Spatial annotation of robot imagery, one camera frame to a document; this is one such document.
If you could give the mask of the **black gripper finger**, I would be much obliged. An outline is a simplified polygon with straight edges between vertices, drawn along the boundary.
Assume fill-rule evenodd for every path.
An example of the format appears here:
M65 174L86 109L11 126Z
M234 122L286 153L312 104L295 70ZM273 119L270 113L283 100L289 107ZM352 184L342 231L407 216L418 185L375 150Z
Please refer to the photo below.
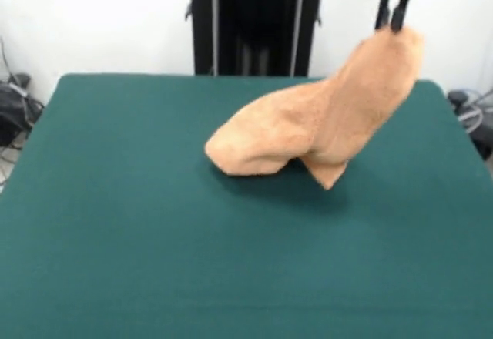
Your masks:
M386 26L389 22L389 15L390 15L389 0L380 0L374 29L378 30Z
M409 1L410 0L399 0L396 8L394 9L391 18L391 30L393 33L398 33L402 29Z

